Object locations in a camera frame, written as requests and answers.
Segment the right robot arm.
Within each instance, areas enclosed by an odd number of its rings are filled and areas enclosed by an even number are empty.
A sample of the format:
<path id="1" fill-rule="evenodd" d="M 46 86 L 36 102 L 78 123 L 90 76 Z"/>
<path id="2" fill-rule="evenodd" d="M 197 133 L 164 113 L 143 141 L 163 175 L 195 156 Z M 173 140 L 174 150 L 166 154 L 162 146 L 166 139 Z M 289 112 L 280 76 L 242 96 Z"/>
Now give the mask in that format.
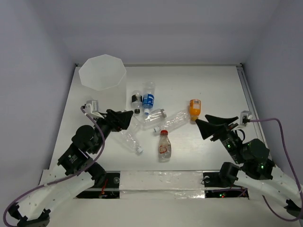
<path id="1" fill-rule="evenodd" d="M 244 187 L 270 197 L 293 216 L 291 221 L 303 218 L 303 186 L 298 177 L 289 177 L 273 160 L 270 150 L 260 139 L 248 142 L 238 136 L 237 117 L 220 118 L 205 115 L 206 120 L 196 120 L 202 138 L 220 141 L 233 162 L 224 162 L 220 171 L 205 172 L 201 183 L 206 187 Z"/>

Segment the clear bottle blue label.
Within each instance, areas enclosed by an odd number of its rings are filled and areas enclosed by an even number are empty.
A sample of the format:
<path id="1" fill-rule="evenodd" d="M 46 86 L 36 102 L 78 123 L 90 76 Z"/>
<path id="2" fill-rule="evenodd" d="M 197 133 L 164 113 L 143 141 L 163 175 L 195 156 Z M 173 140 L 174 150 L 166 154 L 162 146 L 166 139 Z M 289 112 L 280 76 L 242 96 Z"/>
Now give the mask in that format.
<path id="1" fill-rule="evenodd" d="M 149 115 L 154 106 L 155 83 L 146 82 L 143 88 L 143 113 Z"/>

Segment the orange juice bottle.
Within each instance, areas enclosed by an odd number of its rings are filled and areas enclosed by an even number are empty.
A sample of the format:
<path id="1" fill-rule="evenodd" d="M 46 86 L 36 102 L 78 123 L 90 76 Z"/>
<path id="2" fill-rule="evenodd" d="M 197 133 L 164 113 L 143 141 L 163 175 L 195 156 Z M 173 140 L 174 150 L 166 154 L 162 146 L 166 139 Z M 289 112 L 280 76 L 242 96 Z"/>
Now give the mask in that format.
<path id="1" fill-rule="evenodd" d="M 194 122 L 201 114 L 201 101 L 199 99 L 192 99 L 189 102 L 190 120 Z"/>

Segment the clear bottle red cap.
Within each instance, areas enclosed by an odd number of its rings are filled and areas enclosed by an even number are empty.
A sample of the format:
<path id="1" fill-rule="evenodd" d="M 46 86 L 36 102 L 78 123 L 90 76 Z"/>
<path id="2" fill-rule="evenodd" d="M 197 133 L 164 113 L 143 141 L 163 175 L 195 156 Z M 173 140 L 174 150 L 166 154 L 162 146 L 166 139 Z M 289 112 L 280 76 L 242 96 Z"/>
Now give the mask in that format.
<path id="1" fill-rule="evenodd" d="M 159 162 L 168 162 L 171 158 L 172 149 L 168 134 L 167 130 L 160 131 L 160 141 L 158 145 Z"/>

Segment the clear bottle black label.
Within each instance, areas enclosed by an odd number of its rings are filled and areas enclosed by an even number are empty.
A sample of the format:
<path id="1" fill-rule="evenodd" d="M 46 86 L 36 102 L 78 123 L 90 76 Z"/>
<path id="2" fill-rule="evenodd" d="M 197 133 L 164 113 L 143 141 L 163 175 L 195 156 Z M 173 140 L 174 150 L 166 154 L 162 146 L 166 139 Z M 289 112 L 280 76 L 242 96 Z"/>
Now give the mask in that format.
<path id="1" fill-rule="evenodd" d="M 131 96 L 131 106 L 135 114 L 140 114 L 142 108 L 142 93 L 139 90 L 135 90 Z"/>

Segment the clear jar silver lid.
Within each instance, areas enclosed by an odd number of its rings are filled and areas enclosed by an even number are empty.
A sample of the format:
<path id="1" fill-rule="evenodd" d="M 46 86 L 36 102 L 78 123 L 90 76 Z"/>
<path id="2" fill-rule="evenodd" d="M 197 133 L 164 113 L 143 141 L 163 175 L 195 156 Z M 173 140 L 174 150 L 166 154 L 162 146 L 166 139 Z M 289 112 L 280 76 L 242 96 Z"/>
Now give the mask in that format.
<path id="1" fill-rule="evenodd" d="M 143 126 L 148 127 L 160 123 L 167 117 L 164 109 L 156 109 L 143 118 Z"/>

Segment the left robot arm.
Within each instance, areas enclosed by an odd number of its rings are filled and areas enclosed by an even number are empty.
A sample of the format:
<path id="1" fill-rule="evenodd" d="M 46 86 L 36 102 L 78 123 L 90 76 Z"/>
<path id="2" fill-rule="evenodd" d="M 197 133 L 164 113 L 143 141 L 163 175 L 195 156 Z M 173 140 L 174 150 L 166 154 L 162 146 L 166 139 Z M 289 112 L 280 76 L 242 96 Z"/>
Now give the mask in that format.
<path id="1" fill-rule="evenodd" d="M 128 129 L 133 111 L 97 113 L 92 118 L 81 111 L 93 126 L 79 127 L 69 148 L 58 159 L 45 181 L 13 200 L 3 213 L 3 222 L 10 226 L 7 215 L 18 220 L 18 227 L 45 227 L 50 214 L 60 204 L 73 199 L 93 186 L 101 186 L 106 179 L 105 169 L 97 162 L 112 132 Z"/>

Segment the clear crushed bottle white cap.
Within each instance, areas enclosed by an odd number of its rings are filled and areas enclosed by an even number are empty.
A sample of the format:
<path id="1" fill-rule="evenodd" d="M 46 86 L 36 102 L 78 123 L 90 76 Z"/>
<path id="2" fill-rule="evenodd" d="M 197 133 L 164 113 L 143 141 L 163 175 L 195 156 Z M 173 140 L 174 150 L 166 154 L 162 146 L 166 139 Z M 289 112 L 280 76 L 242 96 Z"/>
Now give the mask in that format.
<path id="1" fill-rule="evenodd" d="M 140 155 L 143 152 L 143 148 L 136 136 L 141 129 L 141 122 L 133 116 L 127 130 L 120 131 L 122 144 L 137 155 Z"/>

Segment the long clear bottle white cap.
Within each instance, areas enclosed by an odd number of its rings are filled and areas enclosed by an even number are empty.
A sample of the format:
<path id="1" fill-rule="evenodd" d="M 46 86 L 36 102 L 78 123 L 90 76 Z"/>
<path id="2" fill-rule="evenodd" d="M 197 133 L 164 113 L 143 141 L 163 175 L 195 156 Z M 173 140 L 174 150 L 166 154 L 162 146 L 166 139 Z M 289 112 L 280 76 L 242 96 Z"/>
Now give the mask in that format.
<path id="1" fill-rule="evenodd" d="M 189 113 L 187 110 L 179 111 L 172 116 L 166 118 L 164 122 L 160 123 L 158 126 L 153 128 L 155 134 L 159 134 L 162 130 L 167 130 L 168 132 L 173 131 L 185 124 L 190 120 Z"/>

